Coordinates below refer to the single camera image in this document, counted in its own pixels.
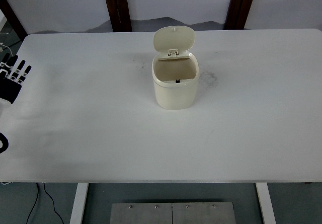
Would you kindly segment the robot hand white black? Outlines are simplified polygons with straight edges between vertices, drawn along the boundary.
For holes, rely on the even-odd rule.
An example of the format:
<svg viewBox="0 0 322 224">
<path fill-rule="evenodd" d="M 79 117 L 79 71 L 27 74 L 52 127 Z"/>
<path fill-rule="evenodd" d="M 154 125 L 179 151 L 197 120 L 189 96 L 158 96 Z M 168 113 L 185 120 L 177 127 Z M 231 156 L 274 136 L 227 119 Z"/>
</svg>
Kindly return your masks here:
<svg viewBox="0 0 322 224">
<path fill-rule="evenodd" d="M 13 70 L 18 56 L 10 56 L 6 53 L 1 60 L 1 114 L 4 109 L 12 105 L 18 97 L 22 84 L 29 74 L 32 66 L 29 65 L 21 72 L 26 61 L 22 60 L 17 68 Z"/>
</svg>

